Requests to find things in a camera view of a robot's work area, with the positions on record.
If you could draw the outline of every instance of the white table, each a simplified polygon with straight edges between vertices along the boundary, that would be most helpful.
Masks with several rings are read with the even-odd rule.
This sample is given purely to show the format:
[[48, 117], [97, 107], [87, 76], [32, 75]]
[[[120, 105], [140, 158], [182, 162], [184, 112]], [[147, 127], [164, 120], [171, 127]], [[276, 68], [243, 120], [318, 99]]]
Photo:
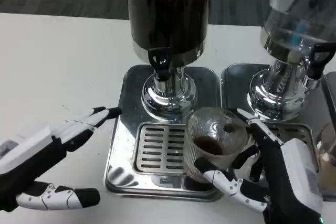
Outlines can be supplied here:
[[[220, 75], [233, 63], [271, 63], [260, 27], [210, 25], [206, 53], [193, 66]], [[122, 79], [142, 64], [128, 21], [0, 14], [0, 139], [33, 126], [56, 125], [94, 106], [117, 106]], [[327, 71], [336, 70], [336, 60]], [[261, 215], [225, 198], [213, 203], [121, 198], [102, 182], [113, 121], [39, 180], [95, 187], [98, 206], [75, 211], [0, 212], [0, 223], [264, 223]], [[324, 204], [333, 223], [336, 204]]]

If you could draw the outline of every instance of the ribbed glass cup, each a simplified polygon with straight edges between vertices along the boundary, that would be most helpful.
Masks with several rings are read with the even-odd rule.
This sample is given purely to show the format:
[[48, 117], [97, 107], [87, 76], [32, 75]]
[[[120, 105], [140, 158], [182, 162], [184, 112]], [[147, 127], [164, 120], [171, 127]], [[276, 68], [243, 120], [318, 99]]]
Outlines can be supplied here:
[[[206, 142], [202, 143], [203, 149], [199, 148], [194, 141], [200, 137], [205, 141], [208, 140], [209, 144], [215, 143], [217, 148], [221, 149], [215, 152], [222, 155], [204, 151]], [[190, 116], [186, 124], [183, 148], [184, 170], [192, 179], [200, 183], [208, 183], [194, 166], [195, 160], [206, 157], [219, 169], [226, 170], [243, 150], [247, 141], [246, 125], [235, 114], [220, 108], [201, 108]]]

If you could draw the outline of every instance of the dark liquid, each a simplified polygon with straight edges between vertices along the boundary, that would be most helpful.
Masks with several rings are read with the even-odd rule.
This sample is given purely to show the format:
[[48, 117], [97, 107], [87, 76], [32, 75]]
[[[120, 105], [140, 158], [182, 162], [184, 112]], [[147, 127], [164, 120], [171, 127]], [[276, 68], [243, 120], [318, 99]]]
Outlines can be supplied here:
[[217, 140], [209, 136], [201, 136], [194, 139], [194, 143], [198, 148], [201, 148], [205, 152], [214, 155], [224, 155], [223, 149]]
[[128, 0], [132, 36], [142, 48], [170, 47], [173, 54], [206, 37], [208, 0]]

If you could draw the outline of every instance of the black tap handle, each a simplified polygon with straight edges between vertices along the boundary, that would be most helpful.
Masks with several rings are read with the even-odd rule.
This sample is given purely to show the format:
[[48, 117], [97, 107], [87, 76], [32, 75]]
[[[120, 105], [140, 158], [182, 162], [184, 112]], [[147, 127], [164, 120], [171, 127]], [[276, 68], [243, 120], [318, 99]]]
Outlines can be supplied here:
[[171, 76], [169, 67], [172, 62], [170, 48], [152, 48], [148, 51], [148, 59], [157, 73], [158, 81], [168, 81]]
[[309, 56], [307, 76], [313, 80], [321, 79], [324, 68], [336, 53], [336, 43], [315, 44]]

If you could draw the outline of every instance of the robotic hand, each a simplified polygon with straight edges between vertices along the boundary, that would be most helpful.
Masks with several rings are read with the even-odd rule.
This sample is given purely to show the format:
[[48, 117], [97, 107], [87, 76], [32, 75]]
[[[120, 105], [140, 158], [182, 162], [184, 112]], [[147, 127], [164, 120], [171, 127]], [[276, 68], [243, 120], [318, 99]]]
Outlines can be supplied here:
[[262, 212], [267, 224], [323, 223], [323, 199], [307, 145], [296, 138], [283, 143], [258, 117], [241, 109], [231, 111], [248, 124], [257, 145], [242, 152], [234, 163], [242, 165], [260, 151], [257, 166], [261, 167], [260, 173], [264, 167], [269, 188], [235, 179], [203, 157], [195, 161], [195, 167], [224, 194]]
[[61, 129], [46, 127], [20, 144], [0, 142], [0, 210], [11, 212], [18, 206], [63, 210], [97, 205], [100, 195], [94, 188], [55, 187], [35, 179], [63, 160], [67, 152], [84, 145], [94, 129], [120, 114], [120, 108], [95, 108]]

